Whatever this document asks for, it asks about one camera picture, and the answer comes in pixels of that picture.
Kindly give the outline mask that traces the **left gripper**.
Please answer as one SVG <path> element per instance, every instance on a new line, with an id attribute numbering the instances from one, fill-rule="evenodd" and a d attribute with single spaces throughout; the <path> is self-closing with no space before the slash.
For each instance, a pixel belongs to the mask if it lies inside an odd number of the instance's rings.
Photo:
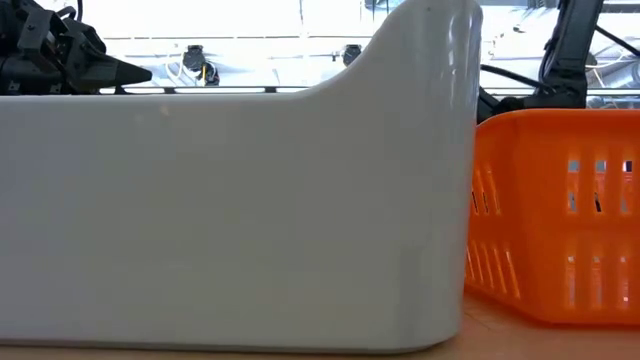
<path id="1" fill-rule="evenodd" d="M 151 80 L 149 70 L 107 55 L 83 15 L 83 0 L 59 10 L 0 0 L 0 95 L 96 94 Z"/>

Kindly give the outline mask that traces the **orange plastic basket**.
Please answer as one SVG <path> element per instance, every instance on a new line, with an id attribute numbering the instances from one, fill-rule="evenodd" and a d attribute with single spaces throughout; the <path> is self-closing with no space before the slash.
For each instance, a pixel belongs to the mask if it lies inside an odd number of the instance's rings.
<path id="1" fill-rule="evenodd" d="M 640 326 L 640 110 L 476 130 L 465 287 L 551 324 Z"/>

